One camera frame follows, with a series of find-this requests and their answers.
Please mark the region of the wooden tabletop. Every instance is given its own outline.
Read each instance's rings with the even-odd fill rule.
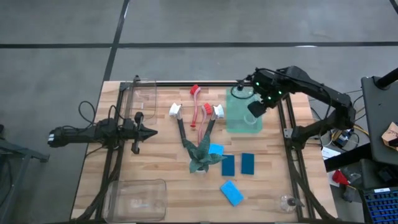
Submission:
[[[98,103],[96,121],[108,116],[108,109],[116,104],[120,82],[104,82]],[[221,176],[221,163],[210,166],[207,174],[189,173],[190,158],[183,148],[175,118],[169,116],[172,103],[183,105],[183,120],[187,138],[197,143],[197,128],[191,128],[193,100],[187,87],[158,87],[156,123],[148,121],[147,128],[158,134],[140,143],[140,154],[131,152],[126,143],[120,180],[163,179],[167,184],[167,211],[163,222],[293,222],[295,213],[279,209],[281,195],[292,195],[279,114],[277,108],[267,110],[262,117],[263,129],[258,134],[231,134],[226,120],[217,120],[211,142],[224,145],[225,154],[235,155],[235,176]],[[313,123],[306,95],[291,95],[297,125]],[[226,87],[201,88],[198,104],[223,105],[226,111]],[[285,117],[289,123],[287,110]],[[100,147],[90,144],[88,152]],[[254,153],[254,175],[241,174],[241,153]],[[308,181],[312,192],[326,210],[337,217],[328,177],[320,148],[307,145],[303,150]],[[99,150],[86,158],[72,211],[78,217],[94,199],[101,185],[106,150]],[[233,207],[221,193],[220,186],[232,180],[244,195]]]

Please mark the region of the transparent plastic bin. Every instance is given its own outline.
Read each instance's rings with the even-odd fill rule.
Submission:
[[[114,181],[105,196],[103,218],[108,223],[161,221],[166,208],[164,180]]]

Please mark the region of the white brush head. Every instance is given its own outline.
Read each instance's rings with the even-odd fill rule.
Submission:
[[[224,118],[224,109],[222,105],[213,106],[214,113],[216,114],[217,119]]]
[[[169,115],[176,117],[178,115],[178,112],[180,112],[180,108],[181,105],[176,105],[175,103],[173,103],[172,107],[170,108]]]

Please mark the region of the gray concrete floor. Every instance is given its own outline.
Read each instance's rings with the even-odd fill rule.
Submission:
[[[111,43],[122,4],[3,0],[0,44]],[[398,41],[397,21],[388,0],[131,0],[120,42]],[[31,162],[14,222],[68,220],[86,145],[52,149],[47,135],[57,126],[86,125],[77,106],[82,100],[97,103],[109,51],[0,49],[0,123],[6,138],[50,154],[46,164]],[[119,49],[110,79],[232,80],[255,67],[297,65],[346,92],[360,89],[361,77],[396,68],[397,55],[398,47]],[[320,114],[326,111],[318,101],[311,105]],[[366,128],[366,119],[358,123]],[[360,203],[333,193],[340,218],[363,220]]]

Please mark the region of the blue sponge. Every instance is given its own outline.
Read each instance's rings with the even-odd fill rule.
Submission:
[[[210,144],[209,154],[219,154],[222,156],[223,153],[224,153],[224,146],[217,144]]]
[[[220,187],[225,197],[231,202],[232,206],[237,206],[243,200],[242,193],[235,187],[232,181],[227,181]]]
[[[221,175],[235,176],[235,156],[223,155],[226,158],[221,161]]]
[[[242,153],[242,174],[254,174],[254,154]]]

